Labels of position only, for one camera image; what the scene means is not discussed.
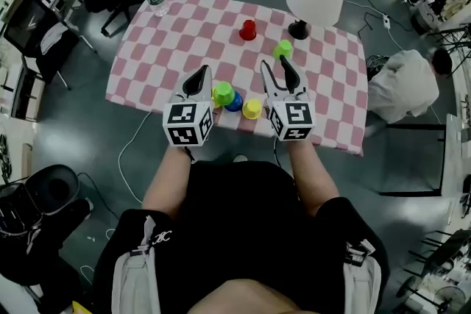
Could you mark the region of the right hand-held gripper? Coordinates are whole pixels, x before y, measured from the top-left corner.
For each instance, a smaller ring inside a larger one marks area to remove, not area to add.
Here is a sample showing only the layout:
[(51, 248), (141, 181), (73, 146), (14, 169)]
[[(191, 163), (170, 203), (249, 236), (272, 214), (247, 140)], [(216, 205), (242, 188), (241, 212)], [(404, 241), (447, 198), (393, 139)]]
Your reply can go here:
[(306, 93), (307, 76), (285, 55), (280, 55), (280, 64), (284, 71), (284, 88), (277, 83), (270, 65), (261, 61), (263, 88), (267, 96), (271, 96), (267, 99), (268, 119), (279, 141), (306, 140), (316, 124), (314, 102)]

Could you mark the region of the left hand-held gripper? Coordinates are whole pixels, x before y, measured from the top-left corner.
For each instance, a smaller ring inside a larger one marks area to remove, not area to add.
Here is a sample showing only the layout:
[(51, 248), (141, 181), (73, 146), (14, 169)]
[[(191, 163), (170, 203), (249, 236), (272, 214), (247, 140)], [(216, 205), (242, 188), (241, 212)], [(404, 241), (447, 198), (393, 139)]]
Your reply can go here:
[(177, 82), (163, 112), (163, 130), (171, 146), (202, 146), (213, 128), (212, 71), (202, 65)]

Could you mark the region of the green paper cup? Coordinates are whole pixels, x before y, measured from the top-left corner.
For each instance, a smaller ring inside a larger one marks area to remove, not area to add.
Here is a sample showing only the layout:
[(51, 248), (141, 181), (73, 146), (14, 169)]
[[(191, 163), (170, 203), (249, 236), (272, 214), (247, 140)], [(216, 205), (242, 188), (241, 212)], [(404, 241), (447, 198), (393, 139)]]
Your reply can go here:
[(227, 106), (233, 102), (235, 91), (229, 82), (220, 82), (213, 89), (213, 100), (221, 106)]
[(281, 56), (291, 58), (292, 55), (292, 44), (289, 40), (281, 40), (274, 48), (273, 56), (276, 60), (279, 60)]

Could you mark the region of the blue paper cup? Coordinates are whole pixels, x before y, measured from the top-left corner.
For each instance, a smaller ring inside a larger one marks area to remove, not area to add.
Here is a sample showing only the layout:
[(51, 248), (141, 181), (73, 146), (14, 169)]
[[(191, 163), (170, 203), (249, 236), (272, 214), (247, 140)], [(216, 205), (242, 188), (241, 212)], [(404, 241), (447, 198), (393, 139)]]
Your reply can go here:
[(225, 105), (224, 108), (230, 112), (238, 112), (241, 111), (243, 104), (244, 100), (241, 94), (235, 90), (234, 99), (229, 104)]

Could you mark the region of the red paper cup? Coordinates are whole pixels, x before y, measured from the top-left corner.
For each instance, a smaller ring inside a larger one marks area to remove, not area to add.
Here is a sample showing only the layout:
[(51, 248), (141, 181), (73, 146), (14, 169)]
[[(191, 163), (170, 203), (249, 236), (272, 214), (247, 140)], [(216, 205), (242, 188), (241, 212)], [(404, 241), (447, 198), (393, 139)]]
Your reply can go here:
[(245, 20), (239, 30), (239, 35), (242, 40), (254, 40), (257, 36), (256, 23), (253, 20)]

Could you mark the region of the person's right forearm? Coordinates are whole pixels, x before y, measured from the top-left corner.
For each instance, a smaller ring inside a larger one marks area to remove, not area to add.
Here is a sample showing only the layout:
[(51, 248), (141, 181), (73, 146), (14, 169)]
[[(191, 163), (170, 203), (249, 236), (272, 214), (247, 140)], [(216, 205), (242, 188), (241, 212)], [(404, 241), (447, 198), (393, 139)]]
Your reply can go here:
[(309, 140), (289, 141), (288, 155), (295, 185), (307, 212), (315, 216), (339, 191)]

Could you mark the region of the person's left forearm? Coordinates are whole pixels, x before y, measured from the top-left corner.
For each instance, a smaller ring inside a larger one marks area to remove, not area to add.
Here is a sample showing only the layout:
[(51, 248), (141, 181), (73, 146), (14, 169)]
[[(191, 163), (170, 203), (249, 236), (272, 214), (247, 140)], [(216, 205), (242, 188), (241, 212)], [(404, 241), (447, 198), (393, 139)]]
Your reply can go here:
[(185, 200), (191, 171), (191, 158), (185, 149), (169, 146), (144, 195), (141, 208), (176, 218)]

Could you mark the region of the pink white checkered tablecloth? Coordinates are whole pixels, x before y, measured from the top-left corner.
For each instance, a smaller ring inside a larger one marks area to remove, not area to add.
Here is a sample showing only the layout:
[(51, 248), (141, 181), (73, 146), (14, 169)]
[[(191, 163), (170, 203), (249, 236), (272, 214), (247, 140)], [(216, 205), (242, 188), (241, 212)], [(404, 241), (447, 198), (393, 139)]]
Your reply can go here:
[[(292, 14), (234, 0), (167, 0), (157, 17), (142, 4), (128, 26), (107, 82), (108, 101), (161, 112), (178, 79), (209, 65), (213, 82), (229, 82), (243, 99), (266, 100), (261, 61), (284, 82), (273, 51), (289, 39)], [(242, 40), (245, 20), (256, 23), (254, 40)], [(362, 152), (367, 106), (363, 46), (356, 35), (313, 26), (304, 40), (292, 40), (291, 61), (304, 70), (315, 104), (314, 144), (351, 154)]]

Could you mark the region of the dark green black device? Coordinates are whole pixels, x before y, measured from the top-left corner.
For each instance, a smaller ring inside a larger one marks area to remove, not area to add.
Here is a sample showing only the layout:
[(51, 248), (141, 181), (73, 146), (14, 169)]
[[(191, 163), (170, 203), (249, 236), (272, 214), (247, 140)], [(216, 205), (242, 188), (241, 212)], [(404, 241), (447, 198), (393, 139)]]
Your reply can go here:
[(366, 58), (366, 74), (368, 81), (379, 73), (388, 59), (389, 57), (384, 55), (371, 55)]

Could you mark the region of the black mesh chair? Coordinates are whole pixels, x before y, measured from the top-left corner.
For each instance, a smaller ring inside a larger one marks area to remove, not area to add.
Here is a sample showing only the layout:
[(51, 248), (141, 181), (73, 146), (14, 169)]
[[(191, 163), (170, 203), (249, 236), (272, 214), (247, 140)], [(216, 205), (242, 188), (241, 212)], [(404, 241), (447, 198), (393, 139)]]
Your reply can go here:
[[(92, 46), (77, 28), (69, 25), (58, 12), (51, 10), (41, 0), (15, 0), (10, 9), (3, 36), (21, 53), (23, 66), (27, 66), (27, 58), (35, 60), (38, 73), (46, 84), (61, 75), (60, 69), (80, 40), (88, 47)], [(68, 31), (43, 56), (40, 42), (57, 23), (67, 26)]]

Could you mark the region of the person's black shirt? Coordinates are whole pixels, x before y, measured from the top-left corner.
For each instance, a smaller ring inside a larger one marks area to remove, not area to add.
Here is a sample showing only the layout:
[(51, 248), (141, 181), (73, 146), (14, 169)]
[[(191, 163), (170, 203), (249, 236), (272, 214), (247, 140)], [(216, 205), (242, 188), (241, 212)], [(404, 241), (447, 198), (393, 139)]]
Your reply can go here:
[(155, 222), (162, 314), (187, 314), (233, 279), (267, 285), (302, 310), (343, 314), (347, 247), (363, 240), (374, 247), (382, 281), (390, 274), (383, 243), (348, 199), (331, 199), (310, 215), (292, 178), (273, 163), (199, 162), (176, 218), (151, 210), (122, 213), (95, 269), (97, 314), (111, 314), (116, 261), (140, 244), (147, 218)]

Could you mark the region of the white cloth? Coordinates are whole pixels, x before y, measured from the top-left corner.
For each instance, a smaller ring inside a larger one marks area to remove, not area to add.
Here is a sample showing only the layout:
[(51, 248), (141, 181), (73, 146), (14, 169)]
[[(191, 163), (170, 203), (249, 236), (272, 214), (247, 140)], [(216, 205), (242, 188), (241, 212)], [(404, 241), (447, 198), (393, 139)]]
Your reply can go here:
[(44, 56), (47, 54), (49, 49), (56, 43), (58, 43), (62, 35), (68, 31), (68, 27), (62, 23), (55, 24), (49, 29), (43, 36), (40, 42), (41, 54)]

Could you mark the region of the wooden open shelf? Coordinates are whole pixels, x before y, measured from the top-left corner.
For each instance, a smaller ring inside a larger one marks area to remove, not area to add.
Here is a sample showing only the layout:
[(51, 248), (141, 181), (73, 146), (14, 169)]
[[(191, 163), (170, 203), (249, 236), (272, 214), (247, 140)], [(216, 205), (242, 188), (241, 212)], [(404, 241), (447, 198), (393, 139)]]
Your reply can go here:
[(45, 82), (30, 68), (21, 66), (13, 91), (10, 116), (22, 121), (37, 122)]

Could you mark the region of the black helmet device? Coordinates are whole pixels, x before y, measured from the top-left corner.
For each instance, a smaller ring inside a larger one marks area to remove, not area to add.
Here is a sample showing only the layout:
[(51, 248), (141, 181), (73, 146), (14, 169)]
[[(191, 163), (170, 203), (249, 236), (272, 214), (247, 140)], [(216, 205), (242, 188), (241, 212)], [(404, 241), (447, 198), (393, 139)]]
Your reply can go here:
[(70, 204), (78, 192), (78, 176), (61, 164), (50, 165), (26, 179), (0, 185), (0, 235), (28, 233), (44, 217)]

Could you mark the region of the white desk black frame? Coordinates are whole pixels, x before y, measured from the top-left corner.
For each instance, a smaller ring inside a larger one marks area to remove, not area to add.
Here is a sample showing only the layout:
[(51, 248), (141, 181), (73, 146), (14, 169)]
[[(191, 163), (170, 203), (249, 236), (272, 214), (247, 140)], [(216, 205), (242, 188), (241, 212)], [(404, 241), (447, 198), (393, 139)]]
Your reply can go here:
[(410, 129), (420, 131), (442, 131), (444, 144), (440, 183), (437, 188), (422, 191), (378, 192), (380, 196), (397, 198), (454, 197), (462, 195), (462, 186), (467, 173), (462, 155), (461, 132), (463, 121), (452, 114), (447, 114), (445, 124), (390, 124), (391, 129)]

